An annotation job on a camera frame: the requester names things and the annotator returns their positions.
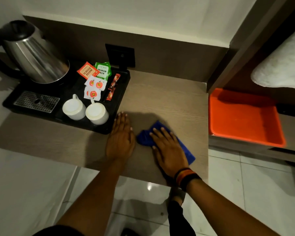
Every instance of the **orange tray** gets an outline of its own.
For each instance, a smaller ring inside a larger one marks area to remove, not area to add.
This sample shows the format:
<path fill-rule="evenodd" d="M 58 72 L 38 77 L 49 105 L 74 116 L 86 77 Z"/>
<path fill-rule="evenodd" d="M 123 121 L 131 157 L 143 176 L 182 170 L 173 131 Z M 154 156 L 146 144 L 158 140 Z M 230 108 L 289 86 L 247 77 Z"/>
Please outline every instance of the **orange tray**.
<path fill-rule="evenodd" d="M 221 88 L 209 97 L 209 131 L 273 147 L 286 145 L 274 100 Z"/>

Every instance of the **metal grate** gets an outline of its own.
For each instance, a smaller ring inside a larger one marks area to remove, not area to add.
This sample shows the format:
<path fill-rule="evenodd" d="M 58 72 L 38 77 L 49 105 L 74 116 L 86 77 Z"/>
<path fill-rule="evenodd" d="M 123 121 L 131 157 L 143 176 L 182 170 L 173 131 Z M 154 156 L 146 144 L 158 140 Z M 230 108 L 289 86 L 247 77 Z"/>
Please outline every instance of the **metal grate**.
<path fill-rule="evenodd" d="M 16 106 L 51 113 L 60 98 L 24 91 L 13 103 Z"/>

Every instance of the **left hand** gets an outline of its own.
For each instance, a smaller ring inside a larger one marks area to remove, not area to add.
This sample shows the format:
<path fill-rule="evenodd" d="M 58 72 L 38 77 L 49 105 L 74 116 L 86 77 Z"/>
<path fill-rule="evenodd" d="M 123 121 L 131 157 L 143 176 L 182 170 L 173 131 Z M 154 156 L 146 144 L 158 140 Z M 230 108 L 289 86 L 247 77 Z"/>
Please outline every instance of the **left hand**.
<path fill-rule="evenodd" d="M 107 158 L 111 160 L 120 159 L 126 162 L 133 152 L 135 143 L 136 137 L 130 126 L 129 116 L 123 112 L 119 113 L 107 140 Z"/>

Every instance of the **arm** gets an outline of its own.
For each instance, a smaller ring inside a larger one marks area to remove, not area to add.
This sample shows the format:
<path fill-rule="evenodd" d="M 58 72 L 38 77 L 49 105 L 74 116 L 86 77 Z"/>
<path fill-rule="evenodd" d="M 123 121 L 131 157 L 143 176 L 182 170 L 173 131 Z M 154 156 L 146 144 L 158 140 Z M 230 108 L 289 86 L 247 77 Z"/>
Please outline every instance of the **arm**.
<path fill-rule="evenodd" d="M 154 134 L 151 133 L 157 145 L 153 147 L 153 152 L 164 172 L 174 178 L 179 170 L 189 167 L 188 161 L 175 135 L 164 128 L 161 131 L 154 129 Z M 191 180 L 187 185 L 187 193 L 199 206 L 218 236 L 278 236 L 202 180 Z"/>
<path fill-rule="evenodd" d="M 135 136 L 129 117 L 124 113 L 119 114 L 107 140 L 107 161 L 103 169 L 60 218 L 57 225 L 70 226 L 85 236 L 105 234 L 115 187 L 134 146 Z"/>

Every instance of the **white mug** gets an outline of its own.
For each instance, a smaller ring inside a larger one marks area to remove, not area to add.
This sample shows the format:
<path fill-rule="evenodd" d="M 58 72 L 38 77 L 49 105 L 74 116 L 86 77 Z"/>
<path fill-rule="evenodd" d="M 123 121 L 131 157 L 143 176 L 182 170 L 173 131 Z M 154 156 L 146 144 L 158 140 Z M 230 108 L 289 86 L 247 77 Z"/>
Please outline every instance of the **white mug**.
<path fill-rule="evenodd" d="M 62 111 L 64 112 L 64 114 L 66 114 L 69 118 L 73 120 L 80 120 L 84 118 L 85 110 L 85 105 L 82 103 L 81 100 L 79 100 L 76 94 L 74 94 L 72 96 L 72 99 L 66 101 L 62 106 Z"/>
<path fill-rule="evenodd" d="M 95 125 L 102 125 L 107 122 L 109 114 L 104 105 L 101 103 L 95 103 L 91 99 L 92 104 L 87 107 L 86 116 Z"/>

